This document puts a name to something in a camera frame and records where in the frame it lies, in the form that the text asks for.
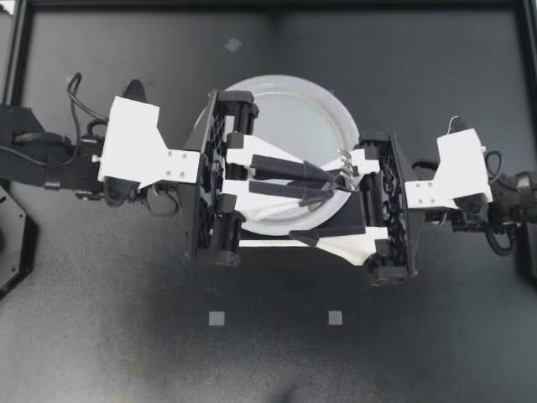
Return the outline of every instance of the black cable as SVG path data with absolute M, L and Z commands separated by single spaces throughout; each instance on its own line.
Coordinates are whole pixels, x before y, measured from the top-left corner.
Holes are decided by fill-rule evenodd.
M 81 84 L 81 78 L 82 78 L 81 73 L 76 73 L 73 76 L 73 78 L 70 79 L 69 83 L 67 84 L 67 94 L 69 95 L 69 98 L 70 98 L 70 113 L 71 113 L 71 116 L 73 117 L 73 121 L 75 123 L 76 144 L 75 144 L 75 149 L 73 151 L 73 154 L 66 161 L 62 162 L 61 163 L 62 165 L 68 165 L 71 162 L 73 162 L 75 160 L 76 156 L 78 155 L 78 153 L 80 151 L 80 148 L 81 148 L 81 137 L 82 137 L 82 135 L 81 135 L 81 124 L 80 124 L 80 121 L 78 120 L 78 117 L 76 116 L 76 108 L 75 108 L 75 104 L 77 104 L 79 106 L 81 104 L 82 109 L 87 108 L 84 104 L 82 104 L 78 100 L 78 98 L 76 98 L 76 93 L 78 92 L 78 87 Z M 10 154 L 13 154 L 13 155 L 16 155 L 19 158 L 22 158 L 24 160 L 27 160 L 28 162 L 31 162 L 32 164 L 36 164 L 36 165 L 39 165 L 39 166 L 46 166 L 48 164 L 46 161 L 37 160 L 35 158 L 32 158 L 32 157 L 26 155 L 25 153 L 22 153 L 20 151 L 17 151 L 16 149 L 12 149 L 12 148 L 10 148 L 8 146 L 5 146 L 5 145 L 0 145 L 0 150 L 6 151 L 6 152 L 8 152 Z
M 149 201 L 147 199 L 145 199 L 145 200 L 142 201 L 142 203 L 148 208 L 148 210 L 149 210 L 149 212 L 151 212 L 151 214 L 153 214 L 156 217 L 173 217 L 175 214 L 177 214 L 179 212 L 179 210 L 180 210 L 180 202 L 177 199 L 175 199 L 173 196 L 171 196 L 169 191 L 164 191 L 163 195 L 158 193 L 158 192 L 155 192 L 155 193 L 157 195 L 159 195 L 159 196 L 167 196 L 174 203 L 174 208 L 172 210 L 170 210 L 169 212 L 156 212 L 151 207 L 151 204 L 149 203 Z
M 69 95 L 69 98 L 88 115 L 93 116 L 95 119 L 101 119 L 101 120 L 105 120 L 108 122 L 108 117 L 100 115 L 99 113 L 93 111 L 86 104 L 84 104 L 80 99 L 76 97 L 76 92 L 78 91 L 78 86 L 81 84 L 81 81 L 82 81 L 82 74 L 80 72 L 76 73 L 70 79 L 69 85 L 67 86 L 67 94 Z
M 5 145 L 0 145 L 0 150 L 6 151 L 6 152 L 8 152 L 10 154 L 13 154 L 13 155 L 17 155 L 19 158 L 27 160 L 27 161 L 31 162 L 32 164 L 36 164 L 36 165 L 40 165 L 40 166 L 46 166 L 47 165 L 46 162 L 36 160 L 35 158 L 32 158 L 32 157 L 26 155 L 25 153 L 21 153 L 20 151 L 17 151 L 16 149 L 11 149 L 11 148 L 9 148 L 8 146 L 5 146 Z
M 485 236 L 487 237 L 487 242 L 490 245 L 490 248 L 493 250 L 495 254 L 499 254 L 500 256 L 509 256 L 515 249 L 516 238 L 515 238 L 513 231 L 507 232 L 507 236 L 509 240 L 508 247 L 504 247 L 498 243 L 498 240 L 496 239 L 496 235 L 494 234 L 493 230 L 490 228 L 485 229 Z
M 91 122 L 87 124 L 87 128 L 86 128 L 87 134 L 91 137 L 95 137 L 95 134 L 93 133 L 93 128 L 95 128 L 96 126 L 107 126 L 107 125 L 108 125 L 107 120 L 93 119 Z
M 496 172 L 493 172 L 493 170 L 490 168 L 490 162 L 489 159 L 491 155 L 496 155 L 498 157 L 498 168 L 496 169 Z M 498 180 L 500 175 L 502 174 L 502 167 L 503 167 L 503 157 L 502 154 L 499 151 L 488 151 L 485 154 L 485 166 L 487 167 L 488 174 L 491 176 L 488 178 L 488 183 L 494 183 Z

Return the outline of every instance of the dark tabletop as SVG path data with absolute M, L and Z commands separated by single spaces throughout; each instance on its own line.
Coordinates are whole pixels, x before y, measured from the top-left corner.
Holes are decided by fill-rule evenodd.
M 289 74 L 333 90 L 359 125 L 395 131 L 411 160 L 437 158 L 435 138 L 460 114 L 508 173 L 537 166 L 507 10 L 54 11 L 34 24 L 23 104 L 49 131 L 73 133 L 65 84 L 76 71 L 81 98 L 104 113 L 131 78 L 144 81 L 176 148 L 209 89 Z M 537 290 L 482 235 L 426 227 L 420 275 L 367 288 L 359 268 L 310 249 L 249 250 L 238 269 L 194 270 L 180 217 L 12 191 L 39 241 L 34 272 L 0 301 L 1 402 L 537 396 Z M 327 326 L 329 310 L 341 327 Z M 209 311 L 225 311 L 226 326 L 209 327 Z

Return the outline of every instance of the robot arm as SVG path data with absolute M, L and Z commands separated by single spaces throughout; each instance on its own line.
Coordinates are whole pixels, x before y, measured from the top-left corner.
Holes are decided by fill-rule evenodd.
M 145 102 L 139 81 L 132 81 L 115 98 L 110 116 L 102 117 L 76 98 L 80 79 L 76 75 L 68 86 L 76 144 L 46 132 L 29 109 L 0 106 L 0 177 L 71 189 L 79 198 L 105 199 L 111 207 L 148 204 L 150 187 L 174 192 L 185 212 L 192 259 L 235 265 L 239 246 L 316 247 L 364 266 L 380 284 L 416 275 L 424 222 L 483 232 L 495 252 L 509 254 L 516 228 L 537 221 L 537 174 L 509 178 L 499 169 L 491 172 L 494 153 L 484 154 L 476 132 L 460 119 L 452 119 L 450 132 L 438 138 L 439 164 L 411 165 L 393 135 L 362 133 L 354 150 L 340 151 L 340 158 L 318 167 L 252 136 L 259 110 L 249 92 L 212 91 L 183 149 L 168 149 L 157 128 L 159 108 Z M 96 118 L 84 136 L 76 106 Z M 232 128 L 226 126 L 230 121 Z M 106 137 L 93 135 L 96 124 L 107 125 Z M 420 180 L 415 166 L 434 170 L 434 178 Z M 283 238 L 241 239 L 245 220 L 315 209 L 335 196 L 347 198 L 344 207 L 318 228 L 292 230 Z M 496 240 L 501 233 L 508 235 L 509 246 Z

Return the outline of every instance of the white paper plate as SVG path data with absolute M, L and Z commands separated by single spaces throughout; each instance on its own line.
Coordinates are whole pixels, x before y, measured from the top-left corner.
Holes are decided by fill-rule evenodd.
M 358 142 L 351 114 L 313 82 L 292 76 L 258 76 L 227 89 L 250 91 L 255 96 L 259 117 L 253 135 L 302 160 L 323 166 L 338 157 L 338 149 L 351 150 Z M 226 122 L 226 133 L 231 131 L 232 118 Z M 246 221 L 242 228 L 271 236 L 312 229 L 336 214 L 348 197 L 348 193 L 338 192 L 313 212 L 299 207 L 258 222 Z

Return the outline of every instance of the black metal frame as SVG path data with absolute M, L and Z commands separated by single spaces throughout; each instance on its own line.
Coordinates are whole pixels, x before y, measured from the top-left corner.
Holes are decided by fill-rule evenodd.
M 83 8 L 176 8 L 195 9 L 419 9 L 419 8 L 504 8 L 513 10 L 518 20 L 526 81 L 532 104 L 533 125 L 537 128 L 537 11 L 534 0 L 18 0 L 13 15 L 6 74 L 3 78 L 2 103 L 20 106 L 28 59 L 33 16 L 50 9 Z M 519 231 L 523 245 L 529 245 L 527 231 Z M 537 269 L 537 247 L 524 248 L 531 258 L 526 266 Z

